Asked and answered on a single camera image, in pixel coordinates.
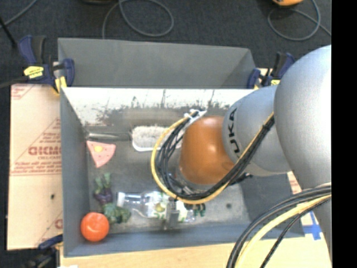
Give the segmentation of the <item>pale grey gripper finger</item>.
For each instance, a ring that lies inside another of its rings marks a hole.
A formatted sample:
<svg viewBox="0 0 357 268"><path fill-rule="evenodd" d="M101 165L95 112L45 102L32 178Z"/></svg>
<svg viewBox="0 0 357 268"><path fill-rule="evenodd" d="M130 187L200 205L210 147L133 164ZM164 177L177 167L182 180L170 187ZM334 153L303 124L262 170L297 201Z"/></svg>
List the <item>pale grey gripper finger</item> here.
<svg viewBox="0 0 357 268"><path fill-rule="evenodd" d="M169 210L166 214L165 229L174 229L179 224L180 211L178 209Z"/></svg>

